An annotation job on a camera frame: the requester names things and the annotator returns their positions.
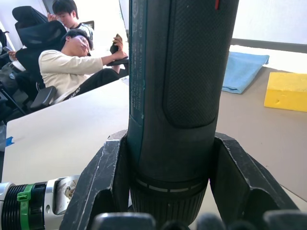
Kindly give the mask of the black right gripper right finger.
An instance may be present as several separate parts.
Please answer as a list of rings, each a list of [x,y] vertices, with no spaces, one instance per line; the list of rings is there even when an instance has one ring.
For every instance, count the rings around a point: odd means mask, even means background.
[[[216,133],[210,185],[221,219],[227,226],[247,221],[263,227],[271,210],[297,210],[273,175],[232,137]]]

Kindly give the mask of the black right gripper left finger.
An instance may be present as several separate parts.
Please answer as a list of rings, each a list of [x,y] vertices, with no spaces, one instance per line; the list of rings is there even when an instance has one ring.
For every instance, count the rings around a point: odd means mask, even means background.
[[[101,213],[126,212],[129,166],[126,130],[112,134],[81,173],[61,230],[89,230]]]

